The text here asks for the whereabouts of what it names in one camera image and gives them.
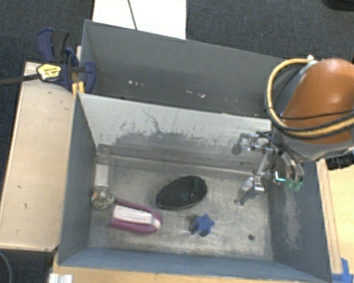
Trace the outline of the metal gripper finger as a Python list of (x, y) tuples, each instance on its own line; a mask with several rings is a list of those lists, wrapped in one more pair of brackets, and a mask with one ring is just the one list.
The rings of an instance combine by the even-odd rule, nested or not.
[(261, 152), (262, 146), (257, 133), (240, 133), (238, 140), (234, 143), (231, 152), (233, 155), (240, 155), (242, 152)]
[(246, 179), (242, 186), (239, 188), (234, 203), (238, 205), (245, 205), (248, 200), (253, 199), (258, 195), (264, 194), (265, 190), (264, 179), (258, 176), (251, 176)]

